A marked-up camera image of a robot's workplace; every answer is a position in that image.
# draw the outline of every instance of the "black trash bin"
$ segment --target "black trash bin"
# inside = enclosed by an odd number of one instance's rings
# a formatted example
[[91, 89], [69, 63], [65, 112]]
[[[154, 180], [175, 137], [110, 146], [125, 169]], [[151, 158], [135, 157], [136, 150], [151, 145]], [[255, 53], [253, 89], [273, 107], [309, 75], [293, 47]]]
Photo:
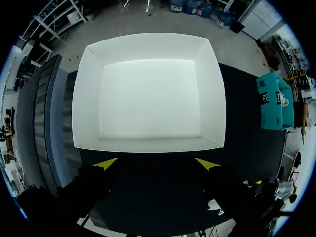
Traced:
[[232, 25], [231, 25], [231, 30], [234, 32], [234, 33], [239, 33], [243, 28], [245, 28], [245, 26], [242, 24], [242, 23], [240, 23], [240, 22], [238, 22], [238, 21], [236, 21], [236, 20], [234, 20], [233, 22], [232, 22]]

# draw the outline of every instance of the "blue water bottle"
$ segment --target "blue water bottle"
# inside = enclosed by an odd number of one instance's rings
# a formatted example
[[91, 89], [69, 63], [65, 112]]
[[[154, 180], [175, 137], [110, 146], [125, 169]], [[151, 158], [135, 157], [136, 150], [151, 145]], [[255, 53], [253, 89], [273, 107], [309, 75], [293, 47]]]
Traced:
[[188, 0], [185, 13], [188, 15], [194, 15], [198, 11], [198, 6], [201, 4], [199, 0]]
[[185, 2], [185, 0], [170, 0], [170, 11], [177, 13], [182, 12]]
[[209, 0], [206, 0], [206, 2], [203, 2], [197, 10], [197, 14], [204, 18], [210, 18], [211, 13], [212, 13], [212, 4], [210, 3]]
[[229, 12], [221, 12], [216, 19], [219, 27], [229, 28], [233, 22], [233, 17]]

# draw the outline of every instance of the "metal cylinder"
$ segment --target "metal cylinder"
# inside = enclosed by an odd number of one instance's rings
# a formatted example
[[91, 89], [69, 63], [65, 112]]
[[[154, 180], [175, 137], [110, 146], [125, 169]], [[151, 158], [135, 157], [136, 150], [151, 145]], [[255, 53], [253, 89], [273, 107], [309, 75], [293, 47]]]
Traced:
[[281, 180], [278, 182], [275, 195], [278, 197], [284, 197], [285, 195], [289, 194], [293, 188], [293, 181], [284, 181]]

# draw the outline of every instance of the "metal shelf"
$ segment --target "metal shelf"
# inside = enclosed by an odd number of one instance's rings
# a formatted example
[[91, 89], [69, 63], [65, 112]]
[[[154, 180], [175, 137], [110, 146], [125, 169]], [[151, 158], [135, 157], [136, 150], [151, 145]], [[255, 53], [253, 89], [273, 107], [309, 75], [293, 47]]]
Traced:
[[[78, 1], [74, 2], [73, 0], [63, 0], [59, 5], [57, 5], [54, 9], [52, 9], [44, 18], [42, 18], [40, 15], [43, 13], [43, 11], [45, 11], [45, 9], [47, 9], [50, 4], [52, 4], [54, 2], [54, 0], [51, 0], [44, 8], [43, 10], [37, 15], [37, 16], [33, 16], [33, 20], [30, 22], [30, 24], [28, 25], [28, 27], [26, 28], [25, 32], [23, 33], [23, 35], [20, 37], [21, 39], [23, 39], [24, 41], [26, 41], [29, 37], [25, 38], [28, 30], [30, 29], [30, 26], [35, 22], [38, 22], [37, 27], [32, 31], [30, 37], [32, 37], [34, 35], [34, 33], [38, 30], [38, 28], [40, 26], [43, 26], [45, 28], [45, 30], [43, 32], [41, 32], [39, 34], [39, 37], [42, 37], [47, 31], [49, 31], [53, 37], [49, 40], [51, 41], [53, 38], [58, 38], [60, 39], [58, 34], [61, 34], [63, 31], [65, 31], [67, 28], [71, 27], [72, 25], [80, 22], [80, 21], [84, 21], [87, 22], [87, 20], [84, 18], [83, 14], [81, 13], [81, 11], [78, 9], [78, 7], [76, 6], [76, 4], [78, 3]], [[62, 13], [60, 13], [55, 19], [53, 19], [50, 22], [47, 22], [49, 19], [49, 16], [52, 15], [52, 13], [54, 11], [56, 11], [57, 9], [59, 9], [64, 3], [69, 2], [71, 3], [72, 6], [68, 7], [67, 9], [65, 9]], [[53, 30], [51, 28], [51, 26], [58, 20], [60, 19], [62, 16], [64, 16], [65, 14], [67, 14], [68, 12], [70, 12], [72, 9], [74, 9], [78, 15], [80, 16], [80, 19], [78, 21], [76, 21], [75, 23], [71, 24], [71, 23], [67, 23], [65, 26], [63, 26], [58, 32], [56, 32], [55, 30]]]
[[[56, 32], [58, 35], [59, 34], [61, 34], [61, 33], [63, 33], [65, 30], [67, 30], [69, 27], [71, 27], [71, 26], [73, 26], [73, 25], [75, 25], [75, 24], [77, 24], [78, 22], [80, 22], [80, 21], [82, 21], [83, 19], [82, 18], [80, 18], [79, 20], [77, 20], [76, 22], [74, 22], [74, 23], [67, 23], [65, 26], [63, 26], [58, 32]], [[49, 41], [51, 41], [52, 39], [54, 39], [55, 38], [55, 36], [53, 35], [50, 39], [49, 39]]]
[[[60, 13], [60, 15], [58, 15], [51, 23], [48, 24], [48, 26], [51, 26], [52, 24], [54, 24], [58, 19], [60, 19], [63, 15], [65, 15], [67, 12], [69, 12], [70, 10], [74, 9], [74, 6], [69, 7], [68, 9], [66, 9], [65, 11], [63, 11], [62, 13]], [[45, 29], [39, 37], [42, 37], [45, 33], [47, 32], [47, 30]]]

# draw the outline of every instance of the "black cable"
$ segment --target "black cable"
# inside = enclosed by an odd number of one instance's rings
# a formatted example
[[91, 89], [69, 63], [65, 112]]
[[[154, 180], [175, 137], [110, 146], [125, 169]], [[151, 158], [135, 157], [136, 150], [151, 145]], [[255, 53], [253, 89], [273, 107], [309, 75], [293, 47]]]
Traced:
[[211, 230], [211, 233], [209, 233], [209, 236], [208, 236], [208, 237], [210, 237], [211, 234], [213, 234], [213, 230], [214, 230], [215, 227], [216, 227], [216, 226], [213, 227], [213, 229]]
[[89, 215], [87, 215], [87, 217], [85, 218], [85, 220], [83, 221], [81, 226], [84, 226], [87, 223], [87, 221], [89, 220], [89, 218], [90, 218]]

